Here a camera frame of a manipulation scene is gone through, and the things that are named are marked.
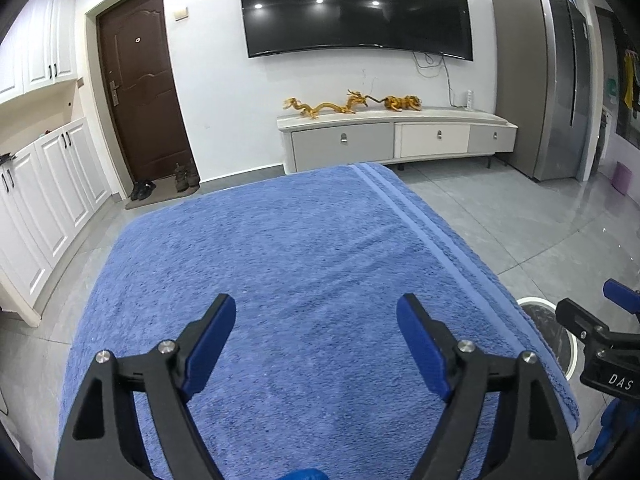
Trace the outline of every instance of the drawer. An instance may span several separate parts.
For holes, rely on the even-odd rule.
[[[468,124],[396,124],[396,157],[466,153],[469,144]]]
[[[394,153],[391,123],[352,124],[291,134],[296,171],[336,164],[389,160]]]
[[[517,128],[471,126],[469,153],[512,152]]]

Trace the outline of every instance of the doormat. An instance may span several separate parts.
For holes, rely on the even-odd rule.
[[[200,189],[200,186],[190,187],[189,189],[177,192],[175,190],[175,178],[168,176],[165,178],[159,178],[154,180],[156,188],[153,190],[150,196],[144,200],[129,200],[124,209],[135,209],[144,205],[157,204],[158,202],[165,202],[166,200],[173,200],[174,198],[181,198],[183,196],[189,196],[194,194]]]

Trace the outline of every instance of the blue blanket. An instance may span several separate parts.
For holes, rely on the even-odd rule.
[[[570,431],[578,409],[533,323],[448,224],[376,164],[222,190],[133,221],[78,326],[61,426],[94,354],[147,352],[198,319],[219,292],[238,307],[206,389],[189,407],[226,480],[315,467],[335,479],[405,479],[443,403],[424,386],[396,323],[413,292],[457,338],[540,355]],[[156,475],[170,478],[143,396]],[[463,478],[492,429],[487,396]]]

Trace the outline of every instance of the golden dragon figurine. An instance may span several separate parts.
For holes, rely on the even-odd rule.
[[[290,97],[289,99],[284,101],[282,109],[286,110],[287,108],[294,108],[295,110],[300,110],[300,115],[302,115],[303,117],[317,119],[318,112],[323,108],[331,108],[331,110],[334,110],[339,114],[354,114],[355,111],[352,108],[355,105],[369,106],[367,104],[367,97],[362,95],[360,92],[349,90],[347,103],[344,106],[334,105],[333,103],[320,103],[315,108],[312,108],[308,104],[300,102],[299,99]]]
[[[384,103],[385,108],[388,110],[393,110],[395,112],[401,112],[404,108],[405,110],[416,110],[419,112],[422,107],[422,102],[415,95],[407,95],[405,97],[395,97],[393,95],[389,95],[384,99],[376,99],[370,95],[366,95],[365,98],[371,99],[377,103]]]

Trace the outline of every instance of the shoe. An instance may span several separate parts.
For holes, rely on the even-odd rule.
[[[133,183],[133,191],[129,195],[129,198],[132,200],[138,200],[138,195],[140,194],[140,190],[143,188],[144,182],[141,180],[137,180]]]
[[[187,170],[180,164],[175,165],[175,190],[178,193],[187,191],[189,189],[189,181],[187,180]]]
[[[189,187],[197,187],[200,185],[200,175],[196,163],[191,159],[187,164],[187,183]]]
[[[156,188],[156,184],[154,184],[151,180],[143,181],[142,186],[140,188],[140,192],[138,193],[138,200],[144,200],[145,198],[149,198],[155,188]]]

